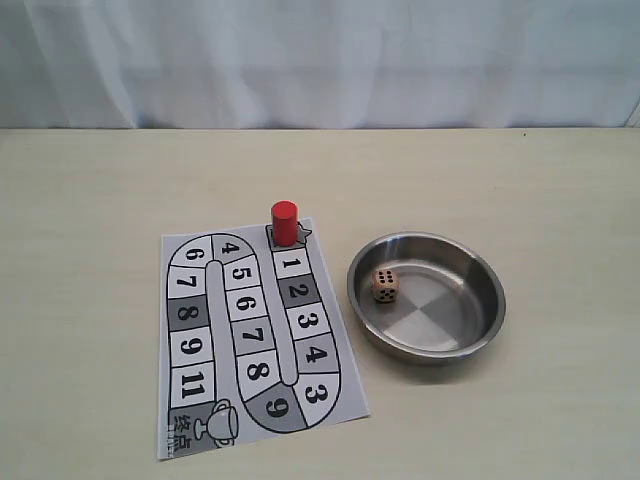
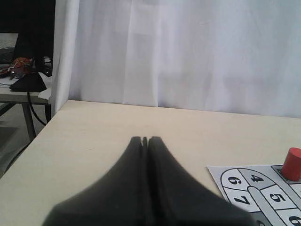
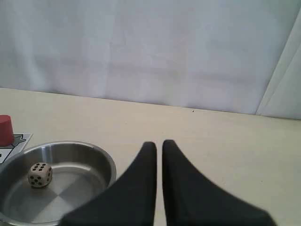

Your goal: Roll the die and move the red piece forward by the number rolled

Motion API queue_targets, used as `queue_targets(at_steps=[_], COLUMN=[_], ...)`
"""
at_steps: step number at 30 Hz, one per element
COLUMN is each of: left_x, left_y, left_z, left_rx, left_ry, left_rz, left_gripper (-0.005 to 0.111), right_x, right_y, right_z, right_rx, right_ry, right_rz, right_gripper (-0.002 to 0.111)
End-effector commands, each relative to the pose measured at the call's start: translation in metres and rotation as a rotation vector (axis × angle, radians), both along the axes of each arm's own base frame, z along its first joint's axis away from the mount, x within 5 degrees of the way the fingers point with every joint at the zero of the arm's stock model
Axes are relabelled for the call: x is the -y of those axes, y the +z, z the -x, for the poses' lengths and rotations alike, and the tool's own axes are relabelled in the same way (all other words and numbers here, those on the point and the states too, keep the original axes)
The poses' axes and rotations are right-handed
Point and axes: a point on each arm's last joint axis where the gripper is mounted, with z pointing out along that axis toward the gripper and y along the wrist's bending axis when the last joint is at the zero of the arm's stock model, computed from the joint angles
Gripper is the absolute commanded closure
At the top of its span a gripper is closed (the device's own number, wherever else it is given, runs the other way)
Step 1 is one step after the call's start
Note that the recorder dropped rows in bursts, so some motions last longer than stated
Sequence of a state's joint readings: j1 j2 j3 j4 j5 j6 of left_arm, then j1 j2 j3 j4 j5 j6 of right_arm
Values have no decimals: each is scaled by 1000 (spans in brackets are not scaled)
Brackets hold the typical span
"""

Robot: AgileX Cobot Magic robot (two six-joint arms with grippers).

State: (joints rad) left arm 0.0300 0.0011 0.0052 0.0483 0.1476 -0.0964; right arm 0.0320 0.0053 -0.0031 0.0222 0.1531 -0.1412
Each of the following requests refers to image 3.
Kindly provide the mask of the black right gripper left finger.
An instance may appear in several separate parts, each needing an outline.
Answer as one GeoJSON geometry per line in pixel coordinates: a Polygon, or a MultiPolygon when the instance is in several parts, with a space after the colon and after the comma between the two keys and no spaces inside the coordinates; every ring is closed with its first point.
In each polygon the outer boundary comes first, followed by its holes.
{"type": "Polygon", "coordinates": [[[145,142],[127,170],[103,193],[66,214],[63,226],[151,226],[157,194],[157,149],[145,142]]]}

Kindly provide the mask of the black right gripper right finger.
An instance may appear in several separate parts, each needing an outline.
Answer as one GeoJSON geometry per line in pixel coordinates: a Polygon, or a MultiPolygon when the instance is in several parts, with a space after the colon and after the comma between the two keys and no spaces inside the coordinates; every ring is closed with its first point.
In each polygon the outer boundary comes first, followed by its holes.
{"type": "Polygon", "coordinates": [[[270,214],[226,192],[185,157],[176,142],[162,146],[162,187],[168,226],[274,226],[270,214]]]}

